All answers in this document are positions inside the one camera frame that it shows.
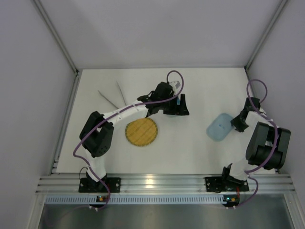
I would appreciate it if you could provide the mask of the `light blue lunch box lid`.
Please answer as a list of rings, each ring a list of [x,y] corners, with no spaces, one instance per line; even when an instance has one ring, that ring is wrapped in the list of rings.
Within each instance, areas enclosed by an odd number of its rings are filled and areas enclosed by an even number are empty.
[[[207,127],[207,136],[216,142],[223,141],[233,129],[231,125],[232,119],[233,118],[227,113],[218,115]]]

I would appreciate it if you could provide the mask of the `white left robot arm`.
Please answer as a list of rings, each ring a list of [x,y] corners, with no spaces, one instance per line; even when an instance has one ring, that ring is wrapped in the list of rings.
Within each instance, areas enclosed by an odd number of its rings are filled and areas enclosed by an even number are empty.
[[[81,145],[85,150],[88,165],[86,179],[94,188],[105,182],[104,155],[110,150],[115,130],[138,119],[148,118],[162,111],[165,115],[189,115],[184,84],[179,81],[161,82],[148,95],[138,97],[131,105],[115,111],[90,114],[80,133]]]

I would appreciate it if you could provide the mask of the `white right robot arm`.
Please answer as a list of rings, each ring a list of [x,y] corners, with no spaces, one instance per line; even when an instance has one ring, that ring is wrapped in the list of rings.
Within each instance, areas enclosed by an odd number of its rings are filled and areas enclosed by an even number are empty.
[[[277,126],[261,109],[260,99],[246,98],[240,114],[231,120],[231,126],[239,133],[254,129],[246,148],[245,159],[223,168],[222,182],[241,187],[247,176],[258,170],[279,170],[283,167],[291,137],[291,131]]]

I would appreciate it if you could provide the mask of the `metal serving tongs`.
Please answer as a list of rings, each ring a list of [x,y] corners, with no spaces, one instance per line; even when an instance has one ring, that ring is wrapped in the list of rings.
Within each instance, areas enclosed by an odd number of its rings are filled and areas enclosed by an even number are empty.
[[[119,80],[110,80],[108,83],[100,84],[97,91],[116,109],[127,105]]]

